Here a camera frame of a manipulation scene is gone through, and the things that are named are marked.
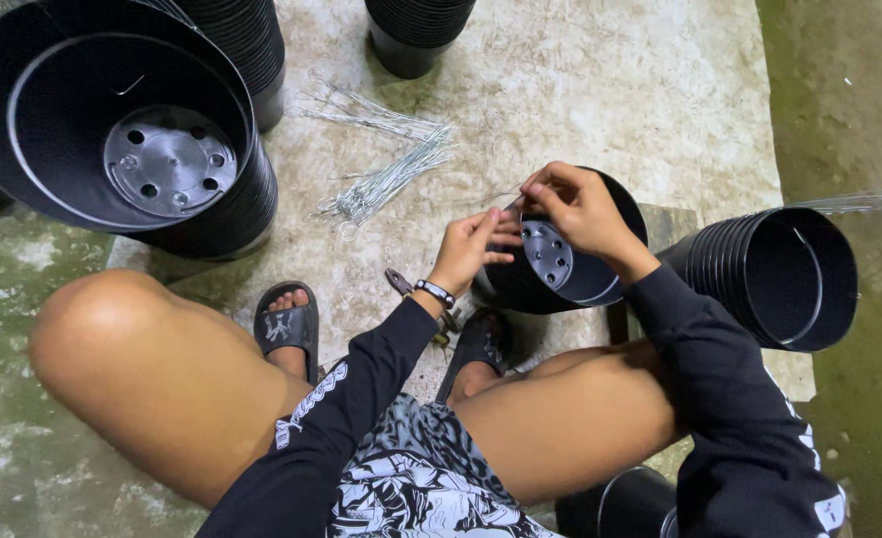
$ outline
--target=black slide sandal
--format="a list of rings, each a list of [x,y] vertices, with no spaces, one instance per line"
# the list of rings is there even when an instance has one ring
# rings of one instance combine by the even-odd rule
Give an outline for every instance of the black slide sandal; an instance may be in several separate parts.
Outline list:
[[[268,305],[288,292],[302,288],[308,294],[308,304],[285,310],[268,312]],[[305,373],[311,386],[318,377],[318,303],[308,284],[288,280],[272,286],[258,300],[253,330],[263,355],[278,348],[295,347],[305,351]]]
[[[507,321],[507,316],[487,307],[474,312],[461,330],[461,338],[454,349],[454,357],[447,365],[447,373],[435,402],[447,402],[457,373],[472,362],[487,363],[495,369],[498,376],[503,377],[508,369],[505,356],[511,349],[511,338],[511,324]]]

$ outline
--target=sandal logo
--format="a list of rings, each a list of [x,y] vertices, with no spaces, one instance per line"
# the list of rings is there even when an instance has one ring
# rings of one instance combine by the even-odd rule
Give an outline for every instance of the sandal logo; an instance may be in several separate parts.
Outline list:
[[[292,316],[288,316],[288,322],[286,323],[285,312],[278,312],[275,315],[275,318],[279,324],[275,327],[272,327],[272,321],[269,317],[270,316],[265,316],[265,328],[267,329],[265,338],[267,338],[269,342],[274,342],[275,338],[279,336],[279,333],[281,333],[282,340],[288,338],[288,333],[292,331]]]

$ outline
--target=foot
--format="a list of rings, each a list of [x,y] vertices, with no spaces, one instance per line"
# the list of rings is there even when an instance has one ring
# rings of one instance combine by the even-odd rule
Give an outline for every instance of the foot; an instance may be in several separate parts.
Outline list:
[[[308,294],[304,289],[298,288],[294,290],[294,293],[288,292],[269,304],[268,312],[278,312],[305,304],[308,304]],[[308,375],[305,373],[305,351],[302,348],[289,346],[274,349],[265,356],[265,359],[298,379],[308,379]]]
[[[500,325],[497,323],[497,319],[494,314],[489,318],[491,323],[491,336],[495,341],[500,340],[499,328]],[[450,389],[450,396],[447,397],[448,406],[456,404],[462,400],[468,399],[477,395],[478,393],[482,393],[491,387],[495,387],[497,385],[502,385],[504,383],[508,383],[508,380],[514,380],[508,377],[502,377],[497,374],[497,371],[484,361],[472,361],[458,371],[457,375],[454,377],[454,384]]]

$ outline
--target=hand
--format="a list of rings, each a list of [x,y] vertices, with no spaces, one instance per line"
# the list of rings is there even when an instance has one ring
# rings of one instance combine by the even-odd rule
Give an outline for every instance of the hand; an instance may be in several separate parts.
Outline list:
[[[488,244],[523,245],[521,226],[513,211],[491,208],[468,218],[456,220],[447,226],[435,269],[427,280],[441,286],[456,298],[471,287],[474,275],[485,263],[511,263],[514,256],[487,252]]]
[[[626,226],[597,172],[555,161],[534,172],[520,191],[520,211],[550,216],[572,247],[603,258],[625,283],[660,265]]]

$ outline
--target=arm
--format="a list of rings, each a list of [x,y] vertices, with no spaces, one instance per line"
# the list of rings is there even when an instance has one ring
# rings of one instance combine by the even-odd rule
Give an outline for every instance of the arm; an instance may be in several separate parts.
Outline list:
[[[820,474],[812,430],[763,367],[753,337],[666,266],[626,297],[693,432],[678,477],[681,536],[812,538],[838,529],[843,492]]]
[[[543,211],[578,250],[603,258],[674,381],[695,449],[680,468],[682,536],[822,538],[844,517],[819,472],[812,431],[763,367],[759,347],[715,300],[686,286],[626,227],[597,174],[551,163],[518,205]]]
[[[509,263],[489,242],[517,244],[519,223],[492,210],[453,222],[428,281],[456,297],[482,263]],[[438,299],[415,291],[383,324],[353,338],[348,354],[315,390],[276,423],[267,455],[238,478],[199,536],[323,536],[339,495],[341,471],[362,437],[397,398],[437,332]]]

